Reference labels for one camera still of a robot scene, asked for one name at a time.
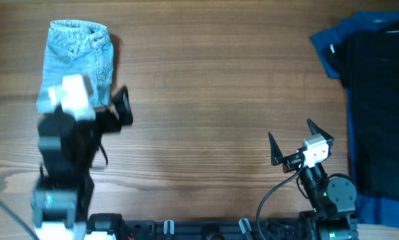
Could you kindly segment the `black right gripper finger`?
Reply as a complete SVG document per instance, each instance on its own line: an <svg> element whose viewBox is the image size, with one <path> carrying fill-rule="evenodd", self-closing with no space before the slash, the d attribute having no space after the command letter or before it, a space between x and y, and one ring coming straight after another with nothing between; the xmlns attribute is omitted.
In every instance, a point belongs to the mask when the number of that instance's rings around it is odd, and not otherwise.
<svg viewBox="0 0 399 240"><path fill-rule="evenodd" d="M324 137L327 142L333 142L334 138L329 133L318 127L311 119L307 119L306 123L308 124L309 130L312 135L320 134Z"/></svg>
<svg viewBox="0 0 399 240"><path fill-rule="evenodd" d="M271 164L276 166L282 163L284 156L271 132L268 133L268 137L270 142Z"/></svg>

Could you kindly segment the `light blue denim shorts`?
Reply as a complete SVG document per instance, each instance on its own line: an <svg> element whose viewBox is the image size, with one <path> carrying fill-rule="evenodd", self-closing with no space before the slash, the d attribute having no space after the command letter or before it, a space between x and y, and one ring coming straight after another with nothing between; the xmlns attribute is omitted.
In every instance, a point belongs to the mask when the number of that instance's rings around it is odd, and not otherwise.
<svg viewBox="0 0 399 240"><path fill-rule="evenodd" d="M48 88L62 84L66 75L80 74L89 80L92 107L109 105L113 56L113 44L105 25L76 19L50 22L37 112L54 112L55 107L48 100Z"/></svg>

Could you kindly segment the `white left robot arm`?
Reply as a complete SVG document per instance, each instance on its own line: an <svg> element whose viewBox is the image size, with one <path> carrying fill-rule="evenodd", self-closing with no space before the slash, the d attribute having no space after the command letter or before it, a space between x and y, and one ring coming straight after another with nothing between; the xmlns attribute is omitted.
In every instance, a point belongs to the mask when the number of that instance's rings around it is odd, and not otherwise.
<svg viewBox="0 0 399 240"><path fill-rule="evenodd" d="M129 239L120 214L89 214L94 190L90 169L102 137L133 123L127 87L111 99L115 109L96 111L84 90L53 90L57 106L38 124L43 158L31 207L38 239Z"/></svg>

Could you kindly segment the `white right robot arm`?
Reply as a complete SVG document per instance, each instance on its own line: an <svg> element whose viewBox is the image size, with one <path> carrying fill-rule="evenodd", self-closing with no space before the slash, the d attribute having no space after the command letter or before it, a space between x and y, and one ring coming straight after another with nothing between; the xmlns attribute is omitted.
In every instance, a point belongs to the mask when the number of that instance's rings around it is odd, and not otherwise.
<svg viewBox="0 0 399 240"><path fill-rule="evenodd" d="M307 120L307 124L312 136L304 139L302 146L291 155L284 156L274 136L268 134L271 164L281 165L284 173L294 174L267 193L258 207L256 217L260 217L264 202L272 193L295 179L312 210L299 213L294 238L355 240L359 237L355 217L355 181L342 173L329 175L325 172L322 162L331 156L334 138L311 119Z"/></svg>

